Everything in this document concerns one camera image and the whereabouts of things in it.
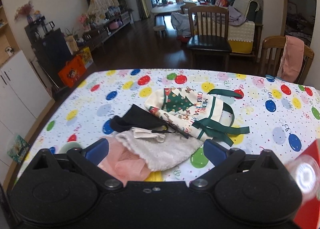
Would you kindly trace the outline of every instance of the cabinet door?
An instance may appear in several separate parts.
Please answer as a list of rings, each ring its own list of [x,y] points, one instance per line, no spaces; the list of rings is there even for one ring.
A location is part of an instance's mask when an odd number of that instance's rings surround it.
[[[7,176],[9,166],[0,160],[0,182],[3,185],[5,176]]]
[[[23,51],[15,54],[1,68],[1,72],[21,101],[37,118],[51,97],[33,71]]]
[[[0,122],[0,135],[0,160],[10,166],[12,159],[8,156],[7,151],[12,146],[14,135],[2,122]]]
[[[11,86],[5,84],[2,73],[0,74],[0,121],[10,132],[17,133],[23,138],[36,121]]]

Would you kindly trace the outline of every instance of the black face mask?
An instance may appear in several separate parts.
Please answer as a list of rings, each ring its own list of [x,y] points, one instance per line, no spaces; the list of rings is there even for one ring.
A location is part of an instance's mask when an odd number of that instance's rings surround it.
[[[166,130],[158,131],[154,130],[158,127],[165,126]],[[153,130],[152,132],[156,133],[175,133],[178,132],[185,138],[188,138],[189,135],[181,131],[174,124],[171,124],[163,119],[160,119],[148,111],[141,109],[136,105],[132,105],[131,108],[124,114],[123,117],[114,116],[110,121],[110,127],[117,132],[124,132],[130,130],[132,127],[143,128],[147,130]]]

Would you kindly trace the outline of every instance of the christmas tote bag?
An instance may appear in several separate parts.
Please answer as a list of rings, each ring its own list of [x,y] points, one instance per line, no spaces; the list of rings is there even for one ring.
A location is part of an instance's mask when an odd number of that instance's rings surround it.
[[[240,96],[233,91],[223,89],[213,89],[206,94],[189,87],[165,88],[152,93],[146,100],[145,107],[153,115],[176,125],[201,141],[217,138],[232,146],[233,141],[227,134],[249,133],[249,127],[231,127],[235,119],[232,108],[213,96],[214,94]],[[229,126],[219,123],[222,111],[232,114]]]

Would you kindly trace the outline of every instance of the green bag strap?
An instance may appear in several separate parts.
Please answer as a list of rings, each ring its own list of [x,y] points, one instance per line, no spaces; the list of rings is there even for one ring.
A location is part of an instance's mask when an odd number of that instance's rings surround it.
[[[217,121],[214,121],[210,118],[204,118],[199,121],[195,121],[194,123],[200,123],[204,125],[205,127],[209,127],[211,129],[223,132],[223,133],[228,133],[228,134],[245,134],[245,133],[250,133],[249,127],[230,127],[230,126],[225,126]]]
[[[229,112],[230,114],[232,114],[232,120],[231,120],[231,124],[230,124],[230,126],[232,126],[233,122],[235,121],[235,114],[233,113],[231,106],[226,104],[225,102],[223,102],[222,111],[226,111],[226,112]]]
[[[209,95],[221,95],[226,97],[242,97],[242,95],[232,91],[232,90],[226,90],[226,89],[212,89],[209,93]]]
[[[209,137],[217,138],[220,141],[223,141],[226,144],[228,144],[230,147],[233,145],[233,141],[223,132],[219,132],[219,131],[210,129],[210,128],[205,127],[203,124],[200,124],[200,123],[196,123],[196,124],[193,123],[192,126],[196,127],[197,129],[199,129],[199,128],[202,129],[202,131],[201,131],[201,133],[200,133],[200,135],[198,136],[197,139],[200,139],[202,137],[203,133],[206,133],[206,135],[208,135]]]

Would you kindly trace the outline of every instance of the lavender blanket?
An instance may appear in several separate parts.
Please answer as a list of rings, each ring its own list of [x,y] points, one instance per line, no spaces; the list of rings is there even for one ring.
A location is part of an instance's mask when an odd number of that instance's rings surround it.
[[[229,10],[229,25],[240,26],[247,21],[247,18],[231,5],[228,6],[228,10]],[[222,23],[224,24],[225,23],[224,14],[222,14],[221,18],[222,18]],[[217,23],[220,23],[220,17],[217,17]]]

